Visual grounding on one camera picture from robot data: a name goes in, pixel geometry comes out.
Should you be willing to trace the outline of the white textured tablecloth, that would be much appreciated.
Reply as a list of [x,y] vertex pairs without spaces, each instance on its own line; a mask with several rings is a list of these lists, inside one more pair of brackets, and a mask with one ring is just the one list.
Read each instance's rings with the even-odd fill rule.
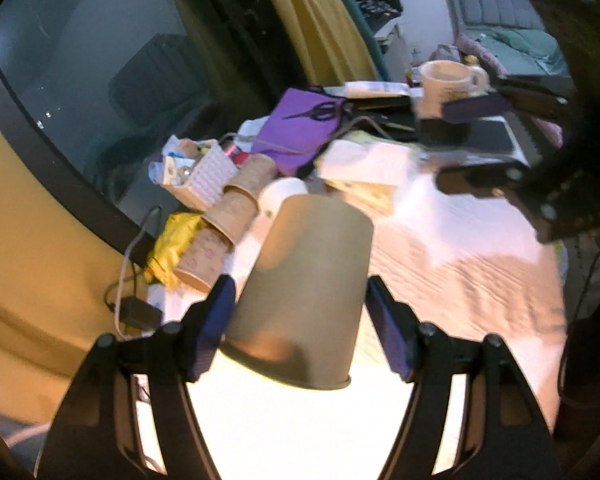
[[[391,216],[371,210],[370,218],[370,272],[452,336],[501,335],[554,422],[566,338],[555,249],[539,244],[506,200],[441,194],[430,174],[407,181]],[[369,318],[358,330],[350,376],[340,390],[299,389],[217,354],[188,393],[220,476],[377,478],[412,388],[390,370]]]

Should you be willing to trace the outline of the black power adapter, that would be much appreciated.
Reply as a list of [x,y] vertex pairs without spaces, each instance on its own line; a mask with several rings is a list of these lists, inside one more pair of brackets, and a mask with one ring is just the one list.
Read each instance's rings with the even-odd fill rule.
[[135,296],[121,299],[120,322],[141,332],[153,332],[162,324],[162,311]]

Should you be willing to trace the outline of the brown paper cup at back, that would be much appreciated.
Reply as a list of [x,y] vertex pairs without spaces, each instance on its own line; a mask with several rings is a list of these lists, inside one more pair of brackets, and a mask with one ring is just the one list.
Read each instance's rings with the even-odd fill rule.
[[238,173],[230,178],[223,192],[241,192],[257,200],[277,175],[277,165],[270,156],[254,154],[239,168]]

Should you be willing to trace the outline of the black scissors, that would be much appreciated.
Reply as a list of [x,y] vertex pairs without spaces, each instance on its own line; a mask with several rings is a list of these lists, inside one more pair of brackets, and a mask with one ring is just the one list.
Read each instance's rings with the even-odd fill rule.
[[285,120],[311,119],[314,122],[330,122],[340,117],[342,110],[341,101],[324,101],[303,112],[284,116]]

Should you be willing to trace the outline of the yellow plastic bag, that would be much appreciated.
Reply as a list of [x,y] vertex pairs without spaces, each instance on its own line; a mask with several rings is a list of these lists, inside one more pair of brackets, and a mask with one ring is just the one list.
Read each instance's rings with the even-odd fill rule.
[[174,269],[203,226],[202,215],[196,212],[170,214],[148,256],[144,270],[144,278],[148,284],[178,287],[180,281],[175,276]]

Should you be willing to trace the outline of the white ceramic mug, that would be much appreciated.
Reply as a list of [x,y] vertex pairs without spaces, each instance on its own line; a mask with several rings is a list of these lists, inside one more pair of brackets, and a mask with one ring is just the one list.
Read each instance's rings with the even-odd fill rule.
[[420,119],[441,119],[445,103],[480,96],[490,88],[488,73],[479,65],[437,60],[419,69],[422,95],[415,101]]

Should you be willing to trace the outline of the purple cloth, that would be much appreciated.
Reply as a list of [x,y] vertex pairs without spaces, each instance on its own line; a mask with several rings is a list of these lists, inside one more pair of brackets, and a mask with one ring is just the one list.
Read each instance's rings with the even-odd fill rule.
[[[285,120],[284,116],[308,110],[324,101],[341,101],[341,115],[330,122],[311,119]],[[251,144],[251,154],[270,156],[286,177],[305,176],[315,157],[342,124],[347,101],[311,90],[289,88],[268,116]]]

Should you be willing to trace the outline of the white paper cup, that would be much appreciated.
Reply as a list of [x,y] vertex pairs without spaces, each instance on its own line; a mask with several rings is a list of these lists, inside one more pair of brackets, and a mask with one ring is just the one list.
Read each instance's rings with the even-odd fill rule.
[[292,177],[279,178],[268,184],[260,193],[260,211],[266,218],[274,219],[287,198],[308,193],[308,188],[302,180]]

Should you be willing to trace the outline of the plain brown paper cup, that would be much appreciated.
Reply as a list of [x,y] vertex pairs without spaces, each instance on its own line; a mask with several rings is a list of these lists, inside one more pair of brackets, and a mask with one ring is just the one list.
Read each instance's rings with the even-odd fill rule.
[[339,198],[284,200],[237,301],[223,353],[293,387],[346,388],[373,236],[373,221]]

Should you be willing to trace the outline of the white woven basket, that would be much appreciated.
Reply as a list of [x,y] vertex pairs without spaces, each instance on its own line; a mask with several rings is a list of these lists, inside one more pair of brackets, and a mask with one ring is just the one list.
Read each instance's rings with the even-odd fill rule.
[[189,209],[205,211],[223,195],[238,168],[218,141],[193,141],[171,136],[150,162],[148,178]]

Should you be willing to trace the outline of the yellow curtain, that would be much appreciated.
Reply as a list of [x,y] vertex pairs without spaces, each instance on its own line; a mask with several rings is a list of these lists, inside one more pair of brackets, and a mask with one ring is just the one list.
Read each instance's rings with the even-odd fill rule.
[[342,0],[271,0],[310,84],[375,80],[378,71]]

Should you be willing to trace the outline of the patterned brown paper cup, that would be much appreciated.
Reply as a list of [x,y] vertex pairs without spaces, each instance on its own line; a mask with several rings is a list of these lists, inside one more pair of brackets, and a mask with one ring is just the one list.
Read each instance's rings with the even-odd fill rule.
[[229,190],[202,218],[233,245],[237,245],[258,213],[257,202],[239,190]]

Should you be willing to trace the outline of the yellow tissue box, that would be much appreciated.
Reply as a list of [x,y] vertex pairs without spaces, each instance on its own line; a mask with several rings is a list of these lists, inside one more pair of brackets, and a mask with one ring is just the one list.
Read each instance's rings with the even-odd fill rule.
[[315,159],[318,177],[384,214],[393,214],[396,193],[414,174],[419,148],[354,130]]

